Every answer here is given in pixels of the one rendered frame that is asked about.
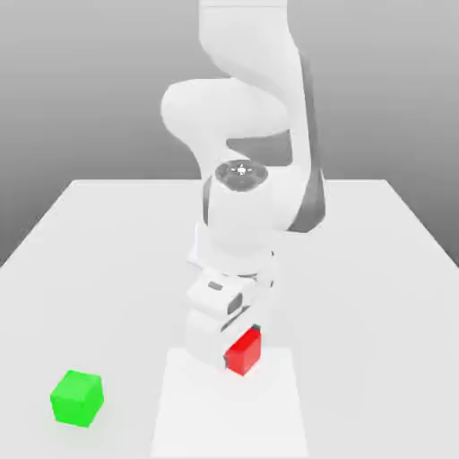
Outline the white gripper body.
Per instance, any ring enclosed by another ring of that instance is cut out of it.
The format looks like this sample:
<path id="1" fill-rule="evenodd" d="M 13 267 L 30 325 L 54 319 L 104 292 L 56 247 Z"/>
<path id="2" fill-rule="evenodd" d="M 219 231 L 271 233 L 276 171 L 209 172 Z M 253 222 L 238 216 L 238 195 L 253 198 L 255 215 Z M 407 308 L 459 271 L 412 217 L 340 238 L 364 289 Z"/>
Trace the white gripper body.
<path id="1" fill-rule="evenodd" d="M 226 351 L 253 325 L 268 326 L 268 308 L 263 305 L 243 307 L 235 317 L 217 321 L 192 308 L 186 316 L 185 346 L 196 359 L 213 367 L 225 367 Z"/>

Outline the small red cube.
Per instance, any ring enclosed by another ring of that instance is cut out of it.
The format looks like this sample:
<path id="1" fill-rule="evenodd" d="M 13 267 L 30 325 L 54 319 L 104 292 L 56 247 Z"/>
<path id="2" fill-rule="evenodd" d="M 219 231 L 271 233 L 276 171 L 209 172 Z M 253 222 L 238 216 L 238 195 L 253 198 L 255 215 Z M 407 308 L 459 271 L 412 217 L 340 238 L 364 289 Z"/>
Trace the small red cube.
<path id="1" fill-rule="evenodd" d="M 262 335 L 260 328 L 249 328 L 224 354 L 225 368 L 244 376 L 260 359 Z"/>

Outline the small green cube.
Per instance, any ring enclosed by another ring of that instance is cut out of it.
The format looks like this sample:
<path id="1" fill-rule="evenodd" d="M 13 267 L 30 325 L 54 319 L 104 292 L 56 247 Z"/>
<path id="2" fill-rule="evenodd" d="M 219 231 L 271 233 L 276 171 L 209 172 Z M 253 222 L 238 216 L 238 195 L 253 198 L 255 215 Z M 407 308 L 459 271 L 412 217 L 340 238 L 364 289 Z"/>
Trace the small green cube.
<path id="1" fill-rule="evenodd" d="M 68 370 L 50 394 L 58 422 L 88 428 L 104 403 L 99 375 Z"/>

